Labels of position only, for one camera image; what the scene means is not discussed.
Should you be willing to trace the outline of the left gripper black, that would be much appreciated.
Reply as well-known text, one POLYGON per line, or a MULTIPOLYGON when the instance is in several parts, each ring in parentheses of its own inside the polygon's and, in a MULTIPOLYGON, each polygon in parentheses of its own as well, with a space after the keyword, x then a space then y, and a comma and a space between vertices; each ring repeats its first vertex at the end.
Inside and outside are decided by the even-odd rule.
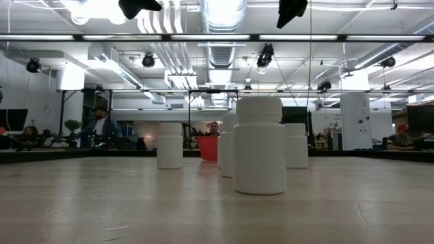
POLYGON ((118 6, 128 20, 135 18, 142 10, 162 10, 162 6, 156 0, 119 0, 118 6))

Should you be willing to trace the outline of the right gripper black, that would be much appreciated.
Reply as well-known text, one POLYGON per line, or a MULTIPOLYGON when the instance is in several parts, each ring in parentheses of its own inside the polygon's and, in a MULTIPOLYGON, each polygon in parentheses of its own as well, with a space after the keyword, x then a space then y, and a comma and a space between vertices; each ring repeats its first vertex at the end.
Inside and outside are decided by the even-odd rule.
POLYGON ((279 0, 277 28, 282 29, 295 17, 302 17, 307 5, 307 0, 279 0))

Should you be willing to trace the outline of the red plastic basket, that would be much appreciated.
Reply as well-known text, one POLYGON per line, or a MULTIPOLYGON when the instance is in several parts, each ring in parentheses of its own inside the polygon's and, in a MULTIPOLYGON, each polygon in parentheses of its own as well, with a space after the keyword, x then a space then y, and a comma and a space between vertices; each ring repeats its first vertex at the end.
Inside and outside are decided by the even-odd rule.
POLYGON ((218 137, 199 136, 197 137, 201 158, 206 161, 218 160, 218 137))

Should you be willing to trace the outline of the black overhead light bar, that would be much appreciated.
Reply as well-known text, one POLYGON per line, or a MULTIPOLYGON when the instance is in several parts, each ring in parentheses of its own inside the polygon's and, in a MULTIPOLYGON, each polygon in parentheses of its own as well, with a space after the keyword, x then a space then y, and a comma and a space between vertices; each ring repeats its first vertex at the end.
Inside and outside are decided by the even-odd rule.
POLYGON ((12 42, 315 42, 434 43, 434 35, 260 35, 260 34, 0 34, 12 42))

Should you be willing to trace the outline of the black computer monitor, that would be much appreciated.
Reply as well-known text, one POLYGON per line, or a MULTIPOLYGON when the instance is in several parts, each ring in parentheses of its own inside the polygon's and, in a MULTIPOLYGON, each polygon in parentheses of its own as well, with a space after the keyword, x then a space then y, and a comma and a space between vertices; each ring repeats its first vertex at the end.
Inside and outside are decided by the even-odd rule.
POLYGON ((408 106, 407 116, 412 136, 434 134, 434 105, 408 106))
POLYGON ((282 119, 283 124, 286 123, 308 123, 307 107, 301 106, 283 106, 282 119))
POLYGON ((27 109, 0 109, 0 127, 6 131, 22 131, 27 114, 27 109))

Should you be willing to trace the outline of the person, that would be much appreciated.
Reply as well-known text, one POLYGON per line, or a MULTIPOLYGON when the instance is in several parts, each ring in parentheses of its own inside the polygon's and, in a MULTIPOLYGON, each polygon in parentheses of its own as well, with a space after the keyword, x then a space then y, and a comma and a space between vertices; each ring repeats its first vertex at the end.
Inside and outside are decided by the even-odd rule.
POLYGON ((412 138, 409 136, 408 124, 401 124, 397 132, 387 138, 388 150, 414 150, 412 138))
POLYGON ((108 110, 104 106, 97 106, 94 115, 95 118, 77 134, 78 138, 94 136, 96 148, 109 148, 123 137, 118 123, 109 118, 108 110))
POLYGON ((38 130, 35 126, 26 126, 23 132, 14 139, 17 142, 17 151, 24 149, 30 151, 38 143, 38 130))
POLYGON ((219 136, 219 124, 214 121, 209 124, 209 132, 205 133, 206 136, 219 136))

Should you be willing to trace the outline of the green potted plant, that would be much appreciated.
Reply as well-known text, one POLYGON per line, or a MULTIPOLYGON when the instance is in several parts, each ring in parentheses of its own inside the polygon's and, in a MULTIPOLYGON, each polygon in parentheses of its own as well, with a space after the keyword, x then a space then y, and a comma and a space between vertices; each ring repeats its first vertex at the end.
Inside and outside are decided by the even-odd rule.
POLYGON ((77 133, 82 128, 82 122, 69 119, 64 122, 64 126, 69 131, 68 146, 69 148, 77 148, 77 133))

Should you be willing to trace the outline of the silver ceiling air duct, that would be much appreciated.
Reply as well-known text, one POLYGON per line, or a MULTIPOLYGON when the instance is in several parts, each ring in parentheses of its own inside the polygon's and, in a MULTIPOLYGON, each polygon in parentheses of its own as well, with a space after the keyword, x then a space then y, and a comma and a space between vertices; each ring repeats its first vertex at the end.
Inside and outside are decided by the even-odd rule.
MULTIPOLYGON (((204 33, 240 33, 245 20, 247 0, 199 0, 204 33)), ((207 59, 212 68, 230 68, 237 47, 208 47, 207 59)))

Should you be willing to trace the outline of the black metal rig frame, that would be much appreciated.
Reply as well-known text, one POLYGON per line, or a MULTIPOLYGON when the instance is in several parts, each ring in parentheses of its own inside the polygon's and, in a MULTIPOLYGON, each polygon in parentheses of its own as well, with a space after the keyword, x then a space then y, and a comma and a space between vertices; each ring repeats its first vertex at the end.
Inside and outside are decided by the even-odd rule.
POLYGON ((111 111, 113 110, 113 89, 90 89, 90 88, 83 88, 83 89, 57 89, 57 92, 61 93, 61 103, 60 103, 60 119, 59 119, 59 131, 58 133, 61 134, 63 132, 64 128, 64 108, 65 108, 65 102, 71 98, 76 93, 109 93, 109 99, 108 99, 108 118, 111 119, 111 111))

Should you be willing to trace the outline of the black aluminium table frame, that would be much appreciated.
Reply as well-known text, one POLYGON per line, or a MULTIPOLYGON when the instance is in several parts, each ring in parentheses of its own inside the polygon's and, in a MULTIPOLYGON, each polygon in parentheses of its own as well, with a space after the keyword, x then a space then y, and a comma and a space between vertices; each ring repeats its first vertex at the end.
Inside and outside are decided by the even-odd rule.
MULTIPOLYGON (((144 150, 57 150, 57 151, 4 151, 0 152, 0 165, 86 157, 156 157, 156 151, 144 150)), ((427 151, 388 151, 388 150, 352 150, 352 151, 309 151, 310 157, 364 157, 434 163, 434 152, 427 151)))

